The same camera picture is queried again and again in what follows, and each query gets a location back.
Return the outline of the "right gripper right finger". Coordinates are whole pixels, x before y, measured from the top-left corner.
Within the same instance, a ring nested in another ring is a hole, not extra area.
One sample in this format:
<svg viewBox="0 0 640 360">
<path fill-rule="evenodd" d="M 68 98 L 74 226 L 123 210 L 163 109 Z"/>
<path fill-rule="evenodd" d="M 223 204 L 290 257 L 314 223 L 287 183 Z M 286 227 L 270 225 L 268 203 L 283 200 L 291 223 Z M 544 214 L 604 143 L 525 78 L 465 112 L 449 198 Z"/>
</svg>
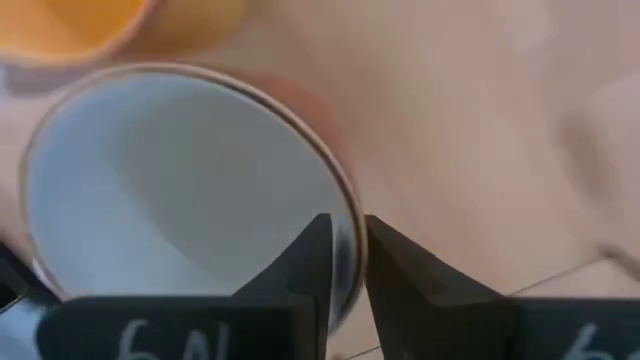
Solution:
<svg viewBox="0 0 640 360">
<path fill-rule="evenodd" d="M 366 224 L 386 360 L 640 360 L 640 299 L 501 295 L 380 218 Z"/>
</svg>

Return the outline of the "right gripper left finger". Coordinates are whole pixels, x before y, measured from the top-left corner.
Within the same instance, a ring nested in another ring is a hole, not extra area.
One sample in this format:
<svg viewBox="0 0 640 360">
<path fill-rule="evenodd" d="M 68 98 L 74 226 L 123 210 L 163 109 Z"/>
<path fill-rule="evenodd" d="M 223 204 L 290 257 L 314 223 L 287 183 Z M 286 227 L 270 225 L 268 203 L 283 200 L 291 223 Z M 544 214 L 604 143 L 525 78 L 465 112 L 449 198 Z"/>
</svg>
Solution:
<svg viewBox="0 0 640 360">
<path fill-rule="evenodd" d="M 230 296 L 85 297 L 36 330 L 42 360 L 324 360 L 333 227 L 316 216 Z"/>
</svg>

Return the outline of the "grey round cup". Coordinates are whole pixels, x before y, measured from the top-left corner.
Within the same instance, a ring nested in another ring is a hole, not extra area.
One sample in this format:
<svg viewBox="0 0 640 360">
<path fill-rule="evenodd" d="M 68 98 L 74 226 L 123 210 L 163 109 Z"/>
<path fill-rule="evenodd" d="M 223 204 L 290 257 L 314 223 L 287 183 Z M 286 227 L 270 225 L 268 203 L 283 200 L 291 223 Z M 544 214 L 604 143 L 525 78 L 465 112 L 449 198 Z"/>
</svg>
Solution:
<svg viewBox="0 0 640 360">
<path fill-rule="evenodd" d="M 232 76 L 178 63 L 86 76 L 39 121 L 19 176 L 65 298 L 229 295 L 324 214 L 331 330 L 358 299 L 364 219 L 344 166 L 298 110 Z"/>
</svg>

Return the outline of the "yellow-green mug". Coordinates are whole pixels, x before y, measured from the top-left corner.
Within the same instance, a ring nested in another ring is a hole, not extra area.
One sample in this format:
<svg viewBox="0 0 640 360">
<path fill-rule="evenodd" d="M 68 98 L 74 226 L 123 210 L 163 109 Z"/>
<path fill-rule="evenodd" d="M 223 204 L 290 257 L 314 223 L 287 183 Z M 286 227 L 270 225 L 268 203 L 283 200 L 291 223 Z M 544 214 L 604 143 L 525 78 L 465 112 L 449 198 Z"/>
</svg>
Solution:
<svg viewBox="0 0 640 360">
<path fill-rule="evenodd" d="M 0 0 L 0 64 L 67 67 L 213 45 L 249 0 Z"/>
</svg>

